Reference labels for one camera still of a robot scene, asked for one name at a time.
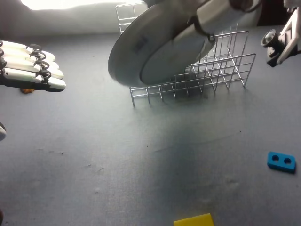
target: orange object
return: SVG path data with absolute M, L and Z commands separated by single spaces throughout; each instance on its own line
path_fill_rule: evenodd
M 22 93 L 24 94 L 29 94 L 29 93 L 33 93 L 34 89 L 20 89 Z

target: black cable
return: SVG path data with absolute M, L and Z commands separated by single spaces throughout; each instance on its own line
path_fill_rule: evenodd
M 259 6 L 260 6 L 262 3 L 263 3 L 263 0 L 259 0 L 259 2 L 256 4 L 256 6 L 254 6 L 254 7 L 251 8 L 251 9 L 248 9 L 248 10 L 244 10 L 244 9 L 243 9 L 243 11 L 244 11 L 245 13 L 252 13 L 252 12 L 254 12 L 256 9 L 258 9 Z

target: bright light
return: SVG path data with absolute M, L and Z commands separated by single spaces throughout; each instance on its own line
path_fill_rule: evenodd
M 134 3 L 142 0 L 21 0 L 21 2 L 33 10 L 41 9 L 67 9 L 76 6 L 90 5 L 97 3 Z

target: wire basket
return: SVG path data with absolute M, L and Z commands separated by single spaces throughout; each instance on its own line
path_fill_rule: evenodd
M 120 34 L 145 10 L 143 2 L 116 6 Z M 202 94 L 206 87 L 215 92 L 217 87 L 224 84 L 227 89 L 231 83 L 241 82 L 246 86 L 256 54 L 244 54 L 248 39 L 248 31 L 237 31 L 238 25 L 215 36 L 216 44 L 213 49 L 198 62 L 191 64 L 183 73 L 174 75 L 169 82 L 143 88 L 130 87 L 133 106 L 135 98 L 173 93 L 174 97 L 180 92 L 189 96 L 193 89 Z

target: hole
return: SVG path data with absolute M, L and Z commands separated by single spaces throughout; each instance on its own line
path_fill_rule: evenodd
M 289 159 L 289 158 L 286 158 L 286 159 L 284 159 L 284 163 L 287 164 L 287 165 L 289 165 L 289 164 L 292 163 L 292 160 Z
M 272 160 L 273 161 L 279 161 L 279 157 L 277 155 L 273 155 Z

